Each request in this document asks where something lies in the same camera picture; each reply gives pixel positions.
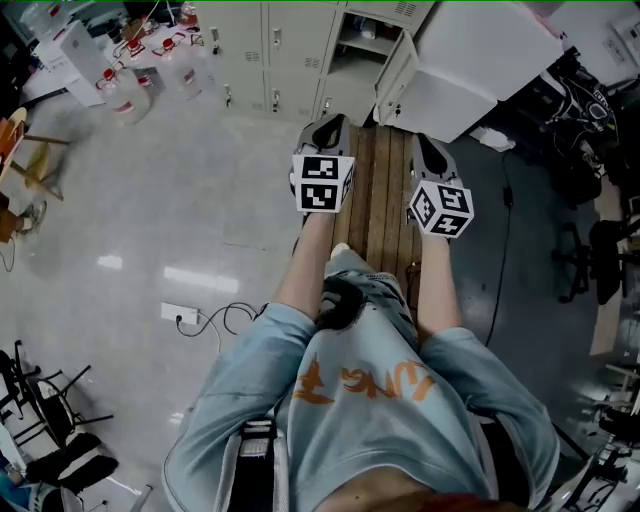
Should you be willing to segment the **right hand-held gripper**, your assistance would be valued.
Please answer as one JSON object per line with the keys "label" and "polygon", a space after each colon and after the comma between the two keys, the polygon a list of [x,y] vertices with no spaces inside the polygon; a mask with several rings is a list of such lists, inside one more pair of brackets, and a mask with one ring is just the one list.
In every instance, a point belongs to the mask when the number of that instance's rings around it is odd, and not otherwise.
{"label": "right hand-held gripper", "polygon": [[474,219],[471,191],[455,174],[455,162],[442,144],[422,133],[411,142],[415,175],[453,174],[445,181],[419,180],[408,203],[409,216],[424,235],[458,238]]}

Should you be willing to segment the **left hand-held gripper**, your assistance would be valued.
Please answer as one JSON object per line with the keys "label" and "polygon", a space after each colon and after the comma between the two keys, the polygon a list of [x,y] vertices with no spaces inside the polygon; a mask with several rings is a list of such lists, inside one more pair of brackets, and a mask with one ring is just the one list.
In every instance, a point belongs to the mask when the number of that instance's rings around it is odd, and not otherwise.
{"label": "left hand-held gripper", "polygon": [[337,113],[316,120],[302,130],[289,171],[298,212],[340,212],[352,189],[355,158],[320,150],[349,152],[350,128],[349,118]]}

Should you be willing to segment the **grey metal locker cabinet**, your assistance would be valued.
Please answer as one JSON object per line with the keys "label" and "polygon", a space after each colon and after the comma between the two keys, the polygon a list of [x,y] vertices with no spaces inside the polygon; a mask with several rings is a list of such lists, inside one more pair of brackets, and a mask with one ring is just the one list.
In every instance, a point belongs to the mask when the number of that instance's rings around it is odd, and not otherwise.
{"label": "grey metal locker cabinet", "polygon": [[374,83],[403,29],[431,2],[199,2],[196,14],[230,115],[308,122],[333,113],[363,125]]}

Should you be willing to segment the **person's left forearm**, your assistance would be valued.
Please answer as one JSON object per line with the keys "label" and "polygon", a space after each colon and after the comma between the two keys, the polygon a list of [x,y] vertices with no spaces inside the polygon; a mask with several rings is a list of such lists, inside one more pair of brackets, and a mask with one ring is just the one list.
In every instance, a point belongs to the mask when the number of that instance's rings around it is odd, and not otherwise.
{"label": "person's left forearm", "polygon": [[325,265],[329,261],[335,215],[311,213],[272,301],[315,321],[320,310]]}

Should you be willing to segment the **person's right forearm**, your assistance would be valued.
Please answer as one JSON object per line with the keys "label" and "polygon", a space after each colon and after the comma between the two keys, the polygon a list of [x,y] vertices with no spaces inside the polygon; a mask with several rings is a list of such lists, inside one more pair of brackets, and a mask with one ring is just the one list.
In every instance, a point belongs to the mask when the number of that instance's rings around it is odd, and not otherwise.
{"label": "person's right forearm", "polygon": [[416,320],[419,345],[441,331],[460,326],[450,244],[444,237],[423,235]]}

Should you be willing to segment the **wooden plank platform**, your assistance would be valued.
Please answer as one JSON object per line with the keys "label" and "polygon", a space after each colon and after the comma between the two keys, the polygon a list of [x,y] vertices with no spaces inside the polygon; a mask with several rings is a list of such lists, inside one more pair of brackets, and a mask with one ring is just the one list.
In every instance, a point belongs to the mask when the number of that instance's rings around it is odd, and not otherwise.
{"label": "wooden plank platform", "polygon": [[355,181],[334,224],[334,243],[347,243],[374,270],[393,274],[410,310],[417,308],[421,241],[407,221],[411,137],[395,128],[353,127]]}

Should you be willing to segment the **large white foam box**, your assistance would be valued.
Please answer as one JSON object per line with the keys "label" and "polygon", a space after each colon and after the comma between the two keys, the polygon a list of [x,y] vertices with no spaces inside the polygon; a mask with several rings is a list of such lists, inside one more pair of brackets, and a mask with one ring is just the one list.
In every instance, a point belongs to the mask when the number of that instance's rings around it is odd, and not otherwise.
{"label": "large white foam box", "polygon": [[563,54],[562,44],[519,2],[446,2],[416,43],[420,69],[505,101]]}

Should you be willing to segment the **light blue jeans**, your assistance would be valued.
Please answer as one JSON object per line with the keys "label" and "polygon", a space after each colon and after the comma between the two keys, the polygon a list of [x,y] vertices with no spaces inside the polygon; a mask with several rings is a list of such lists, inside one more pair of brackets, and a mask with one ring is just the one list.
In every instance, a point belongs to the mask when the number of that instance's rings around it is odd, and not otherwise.
{"label": "light blue jeans", "polygon": [[345,279],[388,318],[409,346],[418,350],[417,330],[397,278],[375,271],[355,251],[347,248],[332,256],[325,267],[326,278]]}

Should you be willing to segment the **black office chair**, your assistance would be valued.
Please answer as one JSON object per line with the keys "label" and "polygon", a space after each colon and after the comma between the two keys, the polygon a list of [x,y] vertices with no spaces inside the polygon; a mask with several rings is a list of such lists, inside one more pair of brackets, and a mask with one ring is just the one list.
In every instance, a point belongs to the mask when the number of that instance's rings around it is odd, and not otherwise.
{"label": "black office chair", "polygon": [[570,233],[573,252],[563,254],[558,249],[551,252],[551,259],[557,263],[568,263],[575,267],[575,275],[567,295],[560,295],[561,304],[568,304],[577,295],[589,291],[589,280],[596,283],[596,297],[599,305],[605,305],[620,289],[624,275],[622,263],[640,265],[640,255],[622,253],[618,243],[630,238],[640,230],[640,218],[633,222],[599,220],[589,232],[589,243],[583,244],[573,222],[564,223],[562,233]]}

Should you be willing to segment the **white power strip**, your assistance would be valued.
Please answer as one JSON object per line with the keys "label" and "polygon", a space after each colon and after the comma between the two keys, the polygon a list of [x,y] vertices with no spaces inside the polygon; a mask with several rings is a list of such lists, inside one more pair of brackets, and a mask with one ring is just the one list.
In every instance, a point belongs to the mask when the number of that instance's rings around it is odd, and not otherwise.
{"label": "white power strip", "polygon": [[193,307],[162,302],[160,316],[164,320],[196,326],[199,324],[200,311]]}

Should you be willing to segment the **white cardboard box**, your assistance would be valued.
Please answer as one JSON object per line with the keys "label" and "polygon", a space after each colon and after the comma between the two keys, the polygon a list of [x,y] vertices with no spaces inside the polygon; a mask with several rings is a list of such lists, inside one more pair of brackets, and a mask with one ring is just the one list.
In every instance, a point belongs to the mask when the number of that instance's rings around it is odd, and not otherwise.
{"label": "white cardboard box", "polygon": [[104,104],[96,83],[109,63],[81,21],[73,21],[54,38],[40,42],[34,54],[43,65],[37,80],[48,92],[66,89],[83,106]]}

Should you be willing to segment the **light blue printed sweatshirt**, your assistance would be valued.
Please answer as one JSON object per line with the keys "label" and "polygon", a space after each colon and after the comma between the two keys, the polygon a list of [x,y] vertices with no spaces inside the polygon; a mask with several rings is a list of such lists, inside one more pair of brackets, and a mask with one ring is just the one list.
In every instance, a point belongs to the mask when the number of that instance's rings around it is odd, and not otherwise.
{"label": "light blue printed sweatshirt", "polygon": [[367,304],[342,330],[270,304],[214,362],[163,469],[175,512],[213,512],[228,439],[273,414],[287,441],[291,507],[312,512],[338,487],[389,466],[440,493],[493,498],[476,413],[515,444],[537,505],[559,457],[545,407],[469,330],[417,346]]}

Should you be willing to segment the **wooden stool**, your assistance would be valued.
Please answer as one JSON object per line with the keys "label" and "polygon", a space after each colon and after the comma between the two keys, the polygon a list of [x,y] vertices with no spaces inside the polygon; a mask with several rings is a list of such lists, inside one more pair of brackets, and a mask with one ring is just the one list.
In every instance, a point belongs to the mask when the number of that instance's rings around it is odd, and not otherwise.
{"label": "wooden stool", "polygon": [[[63,201],[64,197],[59,189],[48,184],[53,176],[53,171],[50,169],[51,146],[69,146],[71,142],[30,135],[26,121],[27,109],[24,107],[16,109],[9,118],[0,119],[0,184],[7,173],[13,171],[23,179],[27,189],[39,189]],[[21,166],[15,157],[24,142],[37,143],[26,167]]]}

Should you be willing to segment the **black metal chair frames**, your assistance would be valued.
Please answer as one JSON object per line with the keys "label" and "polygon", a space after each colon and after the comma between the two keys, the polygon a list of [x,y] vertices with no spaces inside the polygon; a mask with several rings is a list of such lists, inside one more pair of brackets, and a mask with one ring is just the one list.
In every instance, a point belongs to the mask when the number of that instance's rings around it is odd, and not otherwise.
{"label": "black metal chair frames", "polygon": [[23,348],[23,343],[17,340],[12,354],[0,349],[0,425],[5,426],[10,418],[22,421],[27,413],[35,417],[28,426],[9,434],[16,446],[46,434],[56,447],[63,448],[80,428],[114,418],[112,414],[87,417],[72,404],[69,394],[92,370],[90,365],[64,384],[58,384],[65,376],[61,370],[45,375],[38,365],[29,370],[24,368]]}

